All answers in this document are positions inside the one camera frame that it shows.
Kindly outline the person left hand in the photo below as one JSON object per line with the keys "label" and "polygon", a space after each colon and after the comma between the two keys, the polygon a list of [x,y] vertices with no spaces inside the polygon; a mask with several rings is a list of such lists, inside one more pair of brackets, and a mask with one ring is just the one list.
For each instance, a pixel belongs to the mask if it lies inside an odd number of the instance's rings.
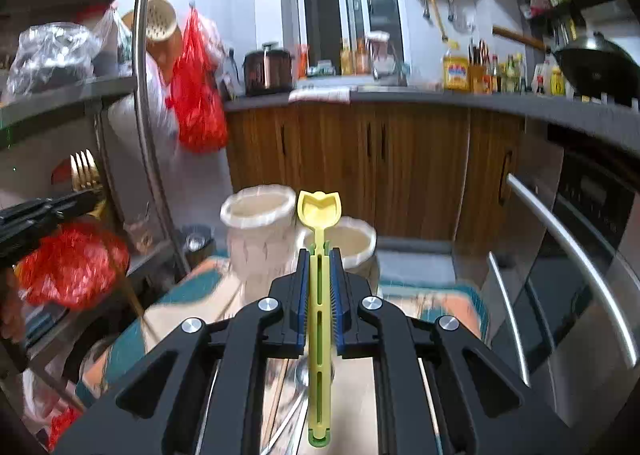
{"label": "person left hand", "polygon": [[1,274],[1,287],[6,296],[1,302],[1,335],[13,343],[21,342],[25,337],[25,322],[22,316],[23,302],[17,291],[17,278],[12,269]]}

